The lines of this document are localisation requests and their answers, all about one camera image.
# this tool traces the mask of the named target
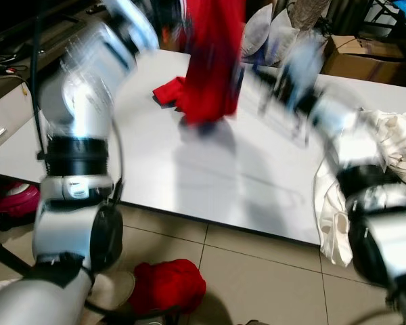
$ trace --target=drawer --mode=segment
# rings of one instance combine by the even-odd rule
[[[19,85],[3,96],[0,99],[0,145],[27,122],[31,116],[31,97],[26,85]]]

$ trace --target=cushion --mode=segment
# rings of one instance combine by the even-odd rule
[[[268,66],[282,61],[291,46],[295,43],[299,29],[293,28],[287,9],[278,14],[272,21],[265,50],[265,63]]]
[[[258,10],[245,25],[242,37],[242,56],[251,56],[260,49],[269,35],[271,26],[272,4]]]

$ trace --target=floor tile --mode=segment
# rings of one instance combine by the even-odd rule
[[[365,283],[323,275],[329,325],[349,325],[377,309],[385,308],[386,292]],[[361,325],[400,325],[397,314],[380,316]]]
[[[339,265],[332,264],[329,259],[327,259],[324,255],[321,255],[321,264],[322,264],[322,273],[324,274],[367,283],[367,280],[362,278],[355,271],[355,268],[353,267],[353,262],[351,262],[347,267],[342,267]]]
[[[321,271],[319,249],[209,225],[206,244],[270,261]]]
[[[203,245],[197,242],[124,227],[122,255],[113,268],[132,272],[141,262],[153,264],[175,259],[189,259],[198,266],[202,249]]]
[[[31,265],[35,263],[32,255],[32,230],[33,224],[0,232],[0,243]],[[0,281],[20,277],[18,273],[0,263]]]
[[[205,246],[205,298],[190,325],[327,324],[321,274]]]
[[[206,223],[123,205],[120,210],[123,223],[129,227],[204,243]]]

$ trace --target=cardboard box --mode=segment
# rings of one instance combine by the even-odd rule
[[[337,77],[396,84],[394,76],[405,64],[396,44],[354,36],[331,36],[326,45],[321,73]]]

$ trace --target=red cloth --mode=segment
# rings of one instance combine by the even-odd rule
[[[215,122],[234,114],[238,105],[237,69],[245,1],[205,0],[193,15],[191,58],[183,89],[173,79],[154,94],[175,98],[188,124]]]
[[[134,269],[137,279],[129,303],[139,315],[175,305],[191,313],[201,303],[206,283],[198,268],[187,259],[156,265],[142,263]]]

